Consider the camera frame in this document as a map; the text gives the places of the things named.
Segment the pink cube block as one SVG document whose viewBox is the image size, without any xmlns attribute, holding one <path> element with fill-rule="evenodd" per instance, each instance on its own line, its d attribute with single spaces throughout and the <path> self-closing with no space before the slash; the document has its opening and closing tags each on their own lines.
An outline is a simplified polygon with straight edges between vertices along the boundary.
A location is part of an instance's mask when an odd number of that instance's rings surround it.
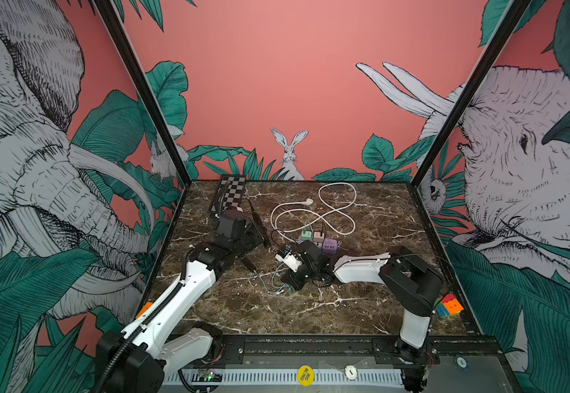
<svg viewBox="0 0 570 393">
<path fill-rule="evenodd" d="M 321 231 L 314 232 L 313 242 L 316 246 L 322 247 L 324 240 L 325 240 L 325 235 L 323 232 L 321 232 Z"/>
</svg>

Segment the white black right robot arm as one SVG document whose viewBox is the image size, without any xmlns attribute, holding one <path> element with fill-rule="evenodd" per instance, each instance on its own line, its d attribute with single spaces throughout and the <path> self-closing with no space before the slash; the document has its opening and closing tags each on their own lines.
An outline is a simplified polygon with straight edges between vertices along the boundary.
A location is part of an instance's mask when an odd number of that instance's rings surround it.
<svg viewBox="0 0 570 393">
<path fill-rule="evenodd" d="M 301 290 L 306 283 L 383 284 L 404 308 L 399 344 L 422 350 L 427 340 L 442 277 L 420 255 L 407 247 L 369 256 L 327 255 L 311 241 L 284 247 L 276 261 L 288 267 L 283 283 Z"/>
</svg>

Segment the green charger plug adapter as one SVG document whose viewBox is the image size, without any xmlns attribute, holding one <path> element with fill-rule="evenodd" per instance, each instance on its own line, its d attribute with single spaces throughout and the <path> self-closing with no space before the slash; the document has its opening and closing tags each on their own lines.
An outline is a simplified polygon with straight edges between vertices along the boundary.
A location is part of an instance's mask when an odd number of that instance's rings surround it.
<svg viewBox="0 0 570 393">
<path fill-rule="evenodd" d="M 314 232 L 312 230 L 302 230 L 300 240 L 301 242 L 314 240 Z"/>
</svg>

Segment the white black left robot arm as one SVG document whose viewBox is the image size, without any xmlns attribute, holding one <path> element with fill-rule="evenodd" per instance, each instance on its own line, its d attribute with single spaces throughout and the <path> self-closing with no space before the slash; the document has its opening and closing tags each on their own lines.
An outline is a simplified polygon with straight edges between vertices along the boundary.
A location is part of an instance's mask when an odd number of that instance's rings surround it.
<svg viewBox="0 0 570 393">
<path fill-rule="evenodd" d="M 219 213 L 211 238 L 188 251 L 182 273 L 150 308 L 97 343 L 93 391 L 157 392 L 171 373 L 216 356 L 221 347 L 216 327 L 199 324 L 177 339 L 170 335 L 227 269 L 241 261 L 254 271 L 247 255 L 268 245 L 267 229 L 255 211 L 233 207 Z"/>
</svg>

